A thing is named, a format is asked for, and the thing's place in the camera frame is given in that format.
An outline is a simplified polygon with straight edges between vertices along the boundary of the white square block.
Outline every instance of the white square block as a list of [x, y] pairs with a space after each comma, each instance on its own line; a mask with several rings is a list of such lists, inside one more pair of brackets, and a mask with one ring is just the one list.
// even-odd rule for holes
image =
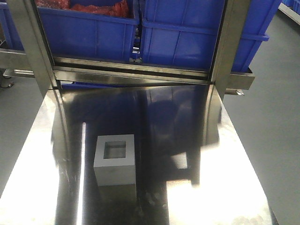
[[98, 136], [94, 171], [98, 186], [135, 184], [134, 135]]

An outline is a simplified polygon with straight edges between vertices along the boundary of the blue crate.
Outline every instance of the blue crate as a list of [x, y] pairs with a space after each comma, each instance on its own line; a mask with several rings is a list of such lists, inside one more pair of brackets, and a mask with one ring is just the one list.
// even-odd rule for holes
[[[252, 0], [244, 31], [265, 34], [281, 0]], [[224, 0], [146, 0], [144, 17], [149, 22], [217, 29]]]
[[[71, 5], [113, 5], [120, 0], [71, 0]], [[128, 0], [132, 19], [39, 7], [50, 49], [56, 55], [73, 55], [128, 61], [139, 24], [137, 0]], [[23, 50], [6, 3], [0, 3], [0, 21], [8, 47]]]
[[292, 7], [294, 5], [294, 0], [282, 0], [282, 3], [288, 7]]
[[295, 0], [293, 10], [300, 15], [300, 0]]
[[[217, 30], [176, 26], [142, 20], [141, 57], [144, 63], [208, 70], [217, 40]], [[232, 71], [246, 72], [267, 35], [243, 34]]]

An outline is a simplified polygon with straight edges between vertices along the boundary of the stainless steel table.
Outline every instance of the stainless steel table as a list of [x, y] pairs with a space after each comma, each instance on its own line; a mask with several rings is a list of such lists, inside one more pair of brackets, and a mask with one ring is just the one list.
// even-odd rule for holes
[[[135, 135], [136, 193], [99, 188], [99, 135]], [[213, 85], [49, 90], [0, 199], [2, 225], [275, 225]]]

